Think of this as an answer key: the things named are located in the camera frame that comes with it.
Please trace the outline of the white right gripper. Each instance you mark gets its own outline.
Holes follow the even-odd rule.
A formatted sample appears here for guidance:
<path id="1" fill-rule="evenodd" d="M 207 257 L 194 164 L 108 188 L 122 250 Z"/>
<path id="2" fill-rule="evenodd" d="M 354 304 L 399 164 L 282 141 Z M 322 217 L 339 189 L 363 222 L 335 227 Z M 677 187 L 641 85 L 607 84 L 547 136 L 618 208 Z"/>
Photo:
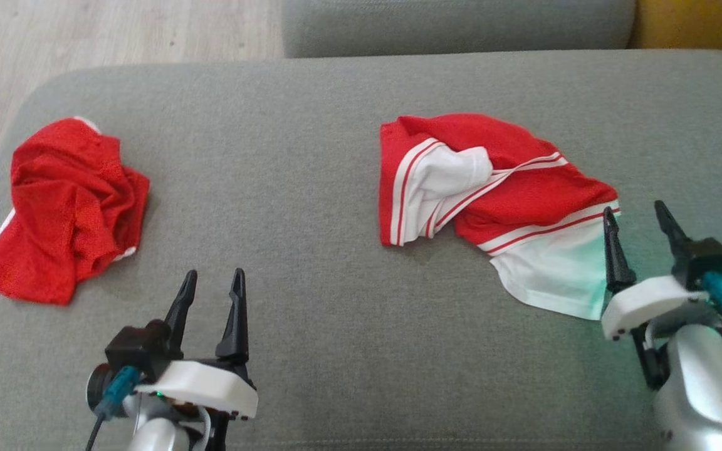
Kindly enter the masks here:
<path id="1" fill-rule="evenodd" d="M 665 202 L 655 200 L 654 211 L 671 251 L 685 251 L 691 239 Z M 687 325 L 711 324 L 711 308 L 706 303 L 708 293 L 688 291 L 671 275 L 651 277 L 634 285 L 636 272 L 627 262 L 619 239 L 619 225 L 610 207 L 604 209 L 604 252 L 605 288 L 613 294 L 600 320 L 606 340 L 619 340 L 643 324 L 648 325 L 650 332 L 640 334 L 642 342 L 669 339 Z"/>

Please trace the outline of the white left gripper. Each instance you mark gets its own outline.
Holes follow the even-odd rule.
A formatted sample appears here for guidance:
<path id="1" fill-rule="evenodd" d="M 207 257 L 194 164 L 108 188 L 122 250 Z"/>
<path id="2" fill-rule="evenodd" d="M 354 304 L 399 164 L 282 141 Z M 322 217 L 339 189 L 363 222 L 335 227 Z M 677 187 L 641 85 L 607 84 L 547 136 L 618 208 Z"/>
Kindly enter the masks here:
<path id="1" fill-rule="evenodd" d="M 254 418 L 259 396 L 248 382 L 231 371 L 197 361 L 181 360 L 184 357 L 181 350 L 184 328 L 189 308 L 196 296 L 197 279 L 197 271 L 190 269 L 164 320 L 169 326 L 169 336 L 165 341 L 166 355 L 170 360 L 177 361 L 170 363 L 157 381 L 141 383 L 135 387 L 135 391 L 158 393 L 176 402 L 192 403 L 238 418 Z M 235 269 L 229 299 L 231 306 L 228 320 L 215 356 L 233 366 L 243 366 L 249 360 L 248 305 L 243 268 Z"/>

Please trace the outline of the red and white basketball jersey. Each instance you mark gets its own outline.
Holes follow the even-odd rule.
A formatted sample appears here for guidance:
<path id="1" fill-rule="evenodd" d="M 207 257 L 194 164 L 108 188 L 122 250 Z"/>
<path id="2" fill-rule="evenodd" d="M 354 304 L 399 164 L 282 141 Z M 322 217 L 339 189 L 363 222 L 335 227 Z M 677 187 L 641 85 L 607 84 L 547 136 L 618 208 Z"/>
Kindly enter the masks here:
<path id="1" fill-rule="evenodd" d="M 484 252 L 519 302 L 599 319 L 604 210 L 618 192 L 550 141 L 487 115 L 402 115 L 379 129 L 379 239 L 404 246 L 445 226 Z"/>

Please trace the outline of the crumpled red mesh garment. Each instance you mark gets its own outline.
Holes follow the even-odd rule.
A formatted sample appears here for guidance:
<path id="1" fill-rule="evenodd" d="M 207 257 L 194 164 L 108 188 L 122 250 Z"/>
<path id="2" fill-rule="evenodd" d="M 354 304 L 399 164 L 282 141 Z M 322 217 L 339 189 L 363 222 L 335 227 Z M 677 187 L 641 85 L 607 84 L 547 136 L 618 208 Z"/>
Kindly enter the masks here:
<path id="1" fill-rule="evenodd" d="M 83 117 L 41 128 L 15 149 L 12 208 L 0 226 L 0 295 L 67 306 L 77 286 L 139 248 L 151 182 L 121 143 Z"/>

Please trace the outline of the wide grey sofa seat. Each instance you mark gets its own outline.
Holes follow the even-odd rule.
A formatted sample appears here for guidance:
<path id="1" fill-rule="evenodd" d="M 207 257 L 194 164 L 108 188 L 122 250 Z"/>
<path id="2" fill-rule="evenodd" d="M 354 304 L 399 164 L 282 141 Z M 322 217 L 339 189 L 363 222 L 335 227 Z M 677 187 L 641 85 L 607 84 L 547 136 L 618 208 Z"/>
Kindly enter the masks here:
<path id="1" fill-rule="evenodd" d="M 0 298 L 0 451 L 82 451 L 84 399 L 123 326 L 197 297 L 182 349 L 207 358 L 233 271 L 248 283 L 258 416 L 228 449 L 570 449 L 660 445 L 630 343 L 530 308 L 450 227 L 379 242 L 379 125 L 478 112 L 554 143 L 619 192 L 641 277 L 671 257 L 664 200 L 722 241 L 722 51 L 540 51 L 124 66 L 49 80 L 0 143 L 0 223 L 20 143 L 81 115 L 151 180 L 137 254 L 71 306 Z"/>

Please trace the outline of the yellow sofa backrest cushion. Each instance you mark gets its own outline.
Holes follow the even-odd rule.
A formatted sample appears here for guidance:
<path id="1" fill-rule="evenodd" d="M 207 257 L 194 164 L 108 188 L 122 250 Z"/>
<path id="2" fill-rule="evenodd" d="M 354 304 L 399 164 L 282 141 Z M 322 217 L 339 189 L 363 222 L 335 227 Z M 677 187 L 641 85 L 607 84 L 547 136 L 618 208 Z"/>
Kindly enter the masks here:
<path id="1" fill-rule="evenodd" d="M 629 47 L 722 49 L 722 0 L 637 0 Z"/>

